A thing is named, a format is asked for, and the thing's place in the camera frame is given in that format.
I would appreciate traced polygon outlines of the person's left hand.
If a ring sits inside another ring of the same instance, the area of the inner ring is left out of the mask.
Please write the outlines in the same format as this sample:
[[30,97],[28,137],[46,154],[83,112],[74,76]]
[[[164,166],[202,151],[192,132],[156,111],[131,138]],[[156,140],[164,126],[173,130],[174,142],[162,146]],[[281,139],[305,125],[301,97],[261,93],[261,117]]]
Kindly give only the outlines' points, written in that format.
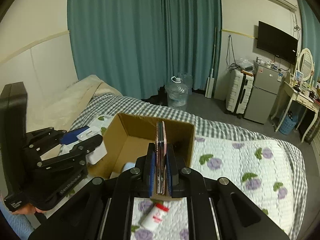
[[13,215],[34,215],[35,213],[46,213],[46,211],[42,211],[28,203],[20,209],[12,212]]

